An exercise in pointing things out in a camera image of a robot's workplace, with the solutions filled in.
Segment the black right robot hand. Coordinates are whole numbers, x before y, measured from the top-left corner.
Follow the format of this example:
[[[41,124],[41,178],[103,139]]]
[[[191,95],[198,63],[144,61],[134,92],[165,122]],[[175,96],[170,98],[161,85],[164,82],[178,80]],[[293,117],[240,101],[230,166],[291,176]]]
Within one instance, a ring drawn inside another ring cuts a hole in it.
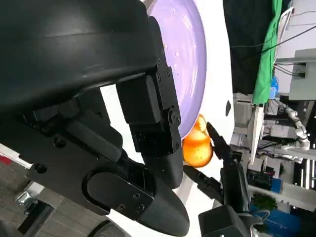
[[[243,167],[234,155],[231,147],[224,138],[218,134],[211,123],[206,124],[208,134],[213,140],[212,146],[216,156],[223,160],[220,170],[221,182],[212,177],[207,177],[189,165],[183,166],[184,173],[197,183],[197,188],[223,205],[229,205],[236,213],[249,211],[248,184]]]

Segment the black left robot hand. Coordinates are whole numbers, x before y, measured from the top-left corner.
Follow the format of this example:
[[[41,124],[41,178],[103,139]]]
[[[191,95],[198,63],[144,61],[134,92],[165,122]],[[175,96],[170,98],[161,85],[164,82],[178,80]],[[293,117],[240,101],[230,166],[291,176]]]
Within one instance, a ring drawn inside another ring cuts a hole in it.
[[[29,179],[99,215],[183,237],[181,115],[139,0],[0,3],[0,142]]]

